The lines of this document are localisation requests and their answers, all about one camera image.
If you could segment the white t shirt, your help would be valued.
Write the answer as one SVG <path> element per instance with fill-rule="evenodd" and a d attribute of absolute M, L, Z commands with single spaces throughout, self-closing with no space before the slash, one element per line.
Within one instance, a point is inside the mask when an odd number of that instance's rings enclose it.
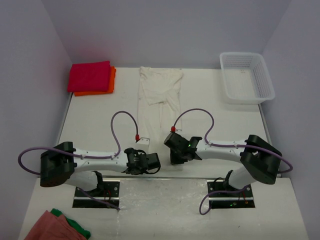
<path fill-rule="evenodd" d="M 140 135 L 149 139 L 148 151 L 158 154 L 163 172 L 175 170 L 164 141 L 181 114 L 183 76 L 179 68 L 139 68 L 138 128 Z"/>

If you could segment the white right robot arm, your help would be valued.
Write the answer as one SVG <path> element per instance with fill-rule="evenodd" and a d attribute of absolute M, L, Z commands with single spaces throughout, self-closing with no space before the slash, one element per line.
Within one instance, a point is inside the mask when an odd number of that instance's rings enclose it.
<path fill-rule="evenodd" d="M 223 181 L 221 190 L 233 197 L 254 182 L 273 185 L 276 182 L 281 160 L 280 152 L 256 135 L 250 135 L 240 147 L 233 143 L 231 147 L 213 146 L 202 137 L 193 136 L 189 140 L 176 132 L 171 132 L 164 140 L 170 149 L 170 163 L 184 164 L 192 160 L 219 159 L 241 163 L 236 170 L 230 170 Z"/>

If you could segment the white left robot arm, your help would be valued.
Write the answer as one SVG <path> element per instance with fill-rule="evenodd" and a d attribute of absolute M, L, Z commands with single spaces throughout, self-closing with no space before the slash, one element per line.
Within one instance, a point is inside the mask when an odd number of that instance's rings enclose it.
<path fill-rule="evenodd" d="M 132 147 L 118 153 L 86 151 L 67 141 L 41 154 L 40 186 L 51 188 L 67 184 L 97 197 L 104 190 L 101 171 L 137 176 L 151 174 L 151 170 L 157 173 L 160 169 L 157 153 Z"/>

